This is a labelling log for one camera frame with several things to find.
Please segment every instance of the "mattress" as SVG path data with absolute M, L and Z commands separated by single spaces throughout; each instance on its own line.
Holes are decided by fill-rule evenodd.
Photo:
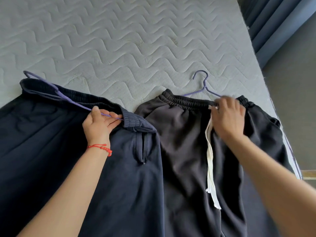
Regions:
M 200 90 L 204 70 L 210 90 L 276 117 L 237 0 L 0 0 L 0 37 L 1 106 L 23 70 L 129 111 L 166 88 Z

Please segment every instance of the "purple hanger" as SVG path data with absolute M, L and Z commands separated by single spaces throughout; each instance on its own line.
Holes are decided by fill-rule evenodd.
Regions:
M 53 87 L 53 88 L 55 89 L 56 94 L 57 94 L 58 96 L 60 96 L 62 99 L 64 99 L 65 101 L 67 101 L 67 102 L 69 102 L 69 103 L 72 103 L 72 104 L 74 104 L 74 105 L 76 105 L 76 106 L 79 106 L 79 107 L 81 107 L 81 108 L 83 108 L 83 109 L 86 109 L 86 110 L 88 110 L 88 111 L 92 111 L 92 109 L 90 109 L 90 108 L 88 108 L 88 107 L 85 107 L 85 106 L 83 106 L 83 105 L 80 105 L 80 104 L 78 104 L 77 102 L 74 102 L 74 101 L 73 101 L 72 99 L 70 99 L 69 97 L 65 96 L 63 93 L 61 93 L 61 92 L 59 91 L 58 87 L 55 86 L 53 83 L 50 83 L 49 81 L 46 81 L 46 80 L 43 79 L 42 77 L 40 77 L 40 76 L 38 76 L 38 75 L 35 75 L 35 74 L 32 73 L 32 72 L 23 71 L 23 73 L 24 73 L 24 75 L 26 75 L 27 78 L 31 78 L 29 75 L 32 75 L 32 76 L 36 77 L 37 79 L 39 79 L 39 80 L 45 82 L 45 83 L 48 84 L 49 86 Z
M 199 92 L 201 92 L 201 91 L 204 91 L 204 89 L 206 89 L 208 92 L 210 92 L 210 93 L 212 93 L 212 94 L 214 94 L 214 95 L 216 95 L 216 96 L 218 96 L 218 97 L 222 97 L 221 95 L 216 94 L 215 92 L 212 92 L 212 91 L 210 91 L 210 90 L 207 88 L 207 86 L 206 86 L 206 79 L 209 77 L 209 75 L 207 74 L 206 71 L 203 71 L 203 70 L 198 70 L 198 71 L 196 71 L 196 72 L 194 73 L 193 79 L 195 78 L 195 75 L 196 75 L 198 72 L 204 72 L 204 73 L 206 74 L 206 77 L 205 77 L 205 79 L 203 80 L 203 88 L 202 88 L 202 90 L 195 91 L 195 92 L 191 92 L 191 93 L 188 93 L 188 94 L 184 94 L 184 95 L 182 95 L 182 96 L 188 96 L 188 95 L 192 95 L 192 94 L 195 94 L 195 93 L 199 93 Z

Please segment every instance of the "elastic waistband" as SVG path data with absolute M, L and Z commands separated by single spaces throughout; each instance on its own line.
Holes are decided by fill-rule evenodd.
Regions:
M 55 89 L 48 84 L 38 79 L 25 78 L 20 81 L 22 87 L 22 95 L 29 96 L 37 101 L 43 100 L 49 101 L 54 105 L 62 105 L 67 109 L 74 109 L 77 111 L 85 111 L 84 109 L 68 103 L 64 99 L 56 95 Z M 134 131 L 141 132 L 155 132 L 156 129 L 149 124 L 144 118 L 127 111 L 119 104 L 113 103 L 104 97 L 98 97 L 91 94 L 85 94 L 78 91 L 66 89 L 64 87 L 56 85 L 59 91 L 65 96 L 69 97 L 74 102 L 77 102 L 85 107 L 92 108 L 97 105 L 100 109 L 116 112 L 123 115 L 123 127 L 134 128 Z
M 169 89 L 166 89 L 159 97 L 163 101 L 167 102 L 169 105 L 176 105 L 181 107 L 182 109 L 208 108 L 209 105 L 218 106 L 218 103 L 211 100 L 199 100 L 186 96 L 173 95 L 173 93 Z M 239 96 L 236 100 L 238 100 L 240 104 L 244 107 L 249 107 L 252 103 L 249 102 L 248 99 L 243 95 Z

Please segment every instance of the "hanger hook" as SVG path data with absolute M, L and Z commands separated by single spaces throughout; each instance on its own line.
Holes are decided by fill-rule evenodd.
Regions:
M 206 77 L 205 77 L 204 80 L 203 80 L 203 89 L 205 89 L 205 87 L 206 87 L 206 79 L 209 77 L 209 75 L 208 75 L 207 72 L 204 71 L 204 70 L 198 70 L 198 71 L 196 71 L 196 72 L 194 73 L 193 79 L 195 78 L 195 75 L 196 75 L 198 72 L 204 72 L 204 73 L 206 74 Z

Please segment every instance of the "bracelet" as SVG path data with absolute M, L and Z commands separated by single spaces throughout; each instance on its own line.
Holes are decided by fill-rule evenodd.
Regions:
M 91 148 L 91 147 L 98 147 L 98 148 L 100 148 L 100 149 L 105 150 L 106 152 L 108 152 L 108 153 L 109 153 L 108 156 L 111 156 L 111 155 L 112 155 L 112 151 L 110 150 L 110 148 L 106 148 L 105 146 L 106 146 L 106 144 L 94 144 L 94 145 L 89 145 L 89 146 L 87 147 L 87 149 L 88 149 L 88 148 Z

